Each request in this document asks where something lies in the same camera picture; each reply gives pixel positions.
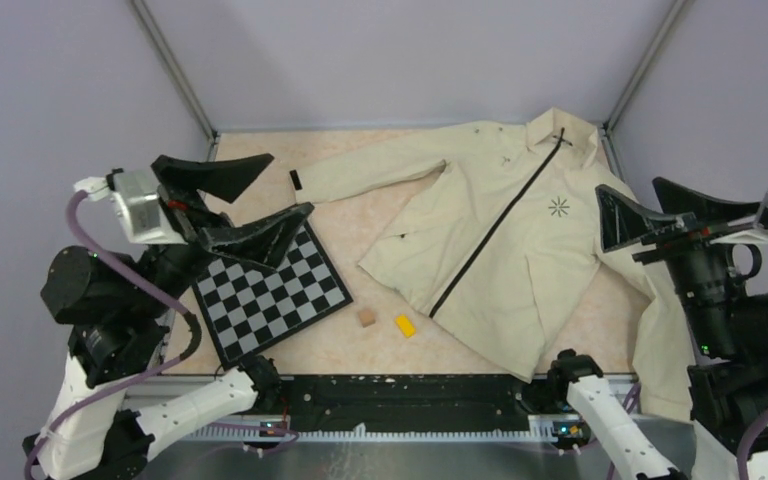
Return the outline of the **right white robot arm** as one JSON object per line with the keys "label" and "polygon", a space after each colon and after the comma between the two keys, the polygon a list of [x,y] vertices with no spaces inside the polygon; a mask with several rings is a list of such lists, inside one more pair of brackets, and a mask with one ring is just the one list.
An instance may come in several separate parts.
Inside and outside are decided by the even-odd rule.
{"label": "right white robot arm", "polygon": [[687,369],[695,436],[694,479],[768,479],[768,293],[750,295],[734,248],[768,244],[768,189],[756,202],[719,199],[658,177],[659,210],[598,185],[601,246],[632,245],[633,259],[667,268],[706,358]]}

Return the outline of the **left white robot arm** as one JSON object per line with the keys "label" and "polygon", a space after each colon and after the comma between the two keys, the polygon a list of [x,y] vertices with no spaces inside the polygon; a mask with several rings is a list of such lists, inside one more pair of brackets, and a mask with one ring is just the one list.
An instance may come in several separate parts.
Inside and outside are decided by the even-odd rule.
{"label": "left white robot arm", "polygon": [[235,201],[272,163],[268,153],[219,162],[166,155],[75,183],[66,207],[75,244],[58,252],[41,298],[70,327],[64,377],[24,475],[132,479],[183,437],[223,417],[279,404],[274,363],[255,356],[171,400],[127,408],[127,391],[190,358],[203,331],[181,296],[215,260],[272,273],[312,213],[303,203],[235,225],[206,196]]}

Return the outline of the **cream zip-up jacket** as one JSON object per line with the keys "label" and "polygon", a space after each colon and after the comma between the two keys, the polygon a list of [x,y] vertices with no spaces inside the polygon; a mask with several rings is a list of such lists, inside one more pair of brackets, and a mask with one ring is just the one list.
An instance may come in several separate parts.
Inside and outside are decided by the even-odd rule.
{"label": "cream zip-up jacket", "polygon": [[295,169],[322,204],[436,173],[359,266],[457,340],[530,381],[600,266],[644,294],[632,366],[645,413],[688,421],[692,342],[670,275],[602,246],[596,189],[630,190],[599,158],[597,126],[552,108],[524,125],[423,130]]}

